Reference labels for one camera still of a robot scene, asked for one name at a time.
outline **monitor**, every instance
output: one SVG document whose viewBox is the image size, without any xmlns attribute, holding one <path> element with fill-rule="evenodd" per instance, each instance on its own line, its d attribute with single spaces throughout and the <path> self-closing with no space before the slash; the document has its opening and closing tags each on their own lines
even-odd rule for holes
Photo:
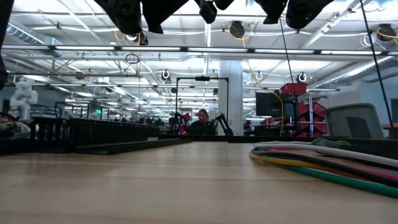
<svg viewBox="0 0 398 224">
<path fill-rule="evenodd" d="M 293 96 L 289 94 L 277 94 L 284 103 L 284 116 L 294 117 Z M 278 97 L 273 93 L 256 93 L 257 116 L 281 116 L 281 105 Z"/>
</svg>

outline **white column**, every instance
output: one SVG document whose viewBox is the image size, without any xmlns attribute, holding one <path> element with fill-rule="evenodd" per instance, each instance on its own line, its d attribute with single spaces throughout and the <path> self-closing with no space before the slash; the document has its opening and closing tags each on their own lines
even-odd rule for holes
<svg viewBox="0 0 398 224">
<path fill-rule="evenodd" d="M 229 99 L 227 99 L 227 82 L 218 81 L 218 112 L 226 115 L 227 100 L 228 124 L 240 136 L 243 135 L 243 68 L 240 60 L 220 60 L 219 78 L 229 78 Z M 224 135 L 223 128 L 218 125 L 218 135 Z"/>
</svg>

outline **chair backrest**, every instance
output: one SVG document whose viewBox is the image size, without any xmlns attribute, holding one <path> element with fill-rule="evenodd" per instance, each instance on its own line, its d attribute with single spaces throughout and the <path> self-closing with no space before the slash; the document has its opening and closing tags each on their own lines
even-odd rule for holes
<svg viewBox="0 0 398 224">
<path fill-rule="evenodd" d="M 330 136 L 384 139 L 376 109 L 370 103 L 336 106 L 323 113 Z"/>
</svg>

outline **woman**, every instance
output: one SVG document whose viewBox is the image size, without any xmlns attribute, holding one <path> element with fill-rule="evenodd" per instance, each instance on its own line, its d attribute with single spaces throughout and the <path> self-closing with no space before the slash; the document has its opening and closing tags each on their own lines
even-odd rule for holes
<svg viewBox="0 0 398 224">
<path fill-rule="evenodd" d="M 195 121 L 188 127 L 188 134 L 206 134 L 215 135 L 216 128 L 212 122 L 209 122 L 209 114 L 205 109 L 198 113 L 199 121 Z"/>
</svg>

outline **white robot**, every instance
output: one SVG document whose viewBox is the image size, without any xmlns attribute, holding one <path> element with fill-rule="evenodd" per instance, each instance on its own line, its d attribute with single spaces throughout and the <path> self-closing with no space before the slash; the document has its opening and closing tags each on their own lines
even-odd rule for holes
<svg viewBox="0 0 398 224">
<path fill-rule="evenodd" d="M 16 90 L 10 99 L 10 111 L 8 112 L 10 115 L 21 119 L 30 118 L 30 106 L 35 105 L 38 100 L 37 92 L 32 90 L 34 83 L 35 80 L 22 77 L 15 84 Z"/>
</svg>

